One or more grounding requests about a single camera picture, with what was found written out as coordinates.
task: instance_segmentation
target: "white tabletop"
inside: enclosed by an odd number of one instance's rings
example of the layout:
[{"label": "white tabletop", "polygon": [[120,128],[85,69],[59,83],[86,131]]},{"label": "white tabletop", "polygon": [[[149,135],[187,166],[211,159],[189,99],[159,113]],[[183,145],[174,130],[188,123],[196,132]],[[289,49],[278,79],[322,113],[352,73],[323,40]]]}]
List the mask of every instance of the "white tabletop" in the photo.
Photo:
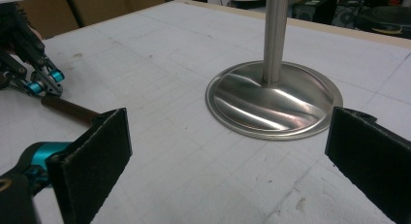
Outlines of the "white tabletop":
[{"label": "white tabletop", "polygon": [[[208,111],[214,76],[263,59],[264,25],[173,2],[45,41],[66,76],[63,99],[95,112],[128,110],[134,155],[94,223],[392,223],[332,166],[328,131],[267,142],[230,131]],[[376,41],[289,24],[284,60],[329,77],[345,108],[410,140],[410,41],[369,36]],[[1,174],[29,145],[86,130],[15,91],[0,91],[0,101]],[[62,223],[52,189],[35,203],[43,223]]]}]

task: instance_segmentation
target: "robotic hand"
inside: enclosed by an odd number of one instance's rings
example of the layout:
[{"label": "robotic hand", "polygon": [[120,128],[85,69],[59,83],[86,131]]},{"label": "robotic hand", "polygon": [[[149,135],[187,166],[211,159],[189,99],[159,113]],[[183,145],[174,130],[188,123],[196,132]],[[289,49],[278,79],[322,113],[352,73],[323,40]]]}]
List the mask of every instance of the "robotic hand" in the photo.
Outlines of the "robotic hand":
[{"label": "robotic hand", "polygon": [[45,45],[27,26],[17,11],[18,0],[0,0],[0,46],[11,46],[16,55],[29,63],[34,71],[30,80],[27,69],[4,49],[0,48],[0,89],[12,88],[30,96],[40,93],[60,97],[64,80],[63,73],[45,54]]}]

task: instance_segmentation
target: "chrome pole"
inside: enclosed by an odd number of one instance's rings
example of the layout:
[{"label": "chrome pole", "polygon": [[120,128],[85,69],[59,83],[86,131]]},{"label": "chrome pole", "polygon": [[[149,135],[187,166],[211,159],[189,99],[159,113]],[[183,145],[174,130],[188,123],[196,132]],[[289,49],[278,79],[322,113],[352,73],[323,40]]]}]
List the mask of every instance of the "chrome pole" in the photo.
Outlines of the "chrome pole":
[{"label": "chrome pole", "polygon": [[263,81],[276,84],[280,80],[288,0],[267,0],[264,44]]}]

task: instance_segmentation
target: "reflective metal surface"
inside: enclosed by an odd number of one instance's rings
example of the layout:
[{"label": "reflective metal surface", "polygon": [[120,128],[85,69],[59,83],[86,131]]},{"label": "reflective metal surface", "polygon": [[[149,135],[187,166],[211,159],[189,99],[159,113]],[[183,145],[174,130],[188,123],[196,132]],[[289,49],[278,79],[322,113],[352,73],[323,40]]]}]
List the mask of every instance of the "reflective metal surface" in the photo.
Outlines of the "reflective metal surface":
[{"label": "reflective metal surface", "polygon": [[264,140],[305,138],[327,129],[338,88],[320,73],[283,62],[280,80],[263,82],[263,61],[236,65],[209,84],[206,102],[228,128]]}]

